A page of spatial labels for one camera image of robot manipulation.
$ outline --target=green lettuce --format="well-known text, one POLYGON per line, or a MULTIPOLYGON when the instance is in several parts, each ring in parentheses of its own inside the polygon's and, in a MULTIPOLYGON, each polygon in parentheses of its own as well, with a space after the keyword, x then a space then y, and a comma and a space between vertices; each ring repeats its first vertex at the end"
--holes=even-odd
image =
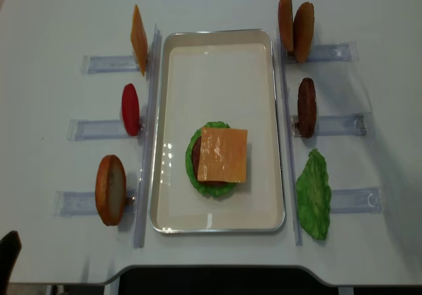
MULTIPOLYGON (((207 128, 230 128, 230 126, 222 121, 210 121, 204 127, 207 128)), ((199 183, 196 180, 195 172, 193 170, 192 164, 192 150, 193 145, 195 144, 196 140, 200 137, 201 129, 196 130, 195 134, 191 138, 191 142, 189 143, 187 150, 186 150, 186 172, 189 176, 189 179, 193 185, 201 194, 203 195, 211 195, 214 197, 219 197, 229 193, 233 187, 235 187, 236 183, 227 183, 222 186, 207 186, 204 184, 199 183)))
POLYGON ((327 163, 317 149, 296 181, 297 209, 301 227, 313 238, 325 240, 330 226, 331 188, 327 163))

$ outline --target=tomato slice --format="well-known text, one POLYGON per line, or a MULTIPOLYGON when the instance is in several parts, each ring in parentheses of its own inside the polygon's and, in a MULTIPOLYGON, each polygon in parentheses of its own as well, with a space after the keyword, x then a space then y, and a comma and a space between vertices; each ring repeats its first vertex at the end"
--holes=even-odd
POLYGON ((134 137, 138 135, 139 123, 139 101, 135 87, 128 84, 123 89, 121 98, 121 114, 128 135, 134 137))

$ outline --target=yellow cheese slice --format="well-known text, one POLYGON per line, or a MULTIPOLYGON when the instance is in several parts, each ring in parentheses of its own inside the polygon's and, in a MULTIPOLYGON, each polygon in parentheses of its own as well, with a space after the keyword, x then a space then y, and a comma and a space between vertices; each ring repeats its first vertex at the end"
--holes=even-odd
POLYGON ((138 59, 140 72, 142 75, 145 75, 148 42, 146 41, 144 24, 140 17, 138 5, 135 5, 135 9, 133 9, 131 42, 133 51, 135 51, 136 58, 138 59))
POLYGON ((202 128, 198 181, 246 182, 247 130, 202 128))

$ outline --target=burger patty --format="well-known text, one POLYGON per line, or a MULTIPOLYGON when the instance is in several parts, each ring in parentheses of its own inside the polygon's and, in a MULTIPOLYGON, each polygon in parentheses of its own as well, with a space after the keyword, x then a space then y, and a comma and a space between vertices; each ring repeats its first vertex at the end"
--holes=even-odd
POLYGON ((315 131, 317 122, 317 103, 315 101, 314 82, 305 78, 299 86, 297 98, 297 113, 299 117, 299 132, 302 137, 310 138, 315 131))
MULTIPOLYGON (((198 181, 198 167, 199 167, 199 158, 200 158, 200 140, 201 138, 199 137, 194 145, 193 145, 193 149, 192 149, 192 165, 193 165, 193 172, 195 173, 195 178, 198 181)), ((199 183, 207 185, 207 186, 222 186, 227 184, 226 181, 199 181, 199 183)))

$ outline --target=white table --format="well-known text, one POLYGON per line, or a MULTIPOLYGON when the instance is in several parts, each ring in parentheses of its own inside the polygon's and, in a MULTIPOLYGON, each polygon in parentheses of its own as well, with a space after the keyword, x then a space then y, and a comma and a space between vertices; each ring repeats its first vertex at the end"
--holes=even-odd
MULTIPOLYGON (((315 6, 320 43, 358 44, 356 68, 384 153, 380 171, 388 171, 394 189, 383 214, 334 215, 325 244, 304 234, 297 247, 283 155, 286 221, 273 234, 163 236, 148 223, 145 247, 134 249, 133 224, 118 230, 96 216, 54 216, 55 192, 93 190, 106 154, 122 159, 135 185, 140 177, 136 141, 66 140, 70 119, 117 119, 128 82, 146 102, 137 73, 80 73, 84 54, 131 52, 135 3, 149 39, 156 23, 164 39, 174 32, 261 28, 275 41, 278 0, 6 0, 0 236, 18 230, 23 244, 11 282, 103 283, 143 265, 275 265, 304 268, 330 284, 422 284, 422 0, 293 0, 293 10, 302 1, 315 6)), ((275 64, 280 87, 278 52, 275 64)))

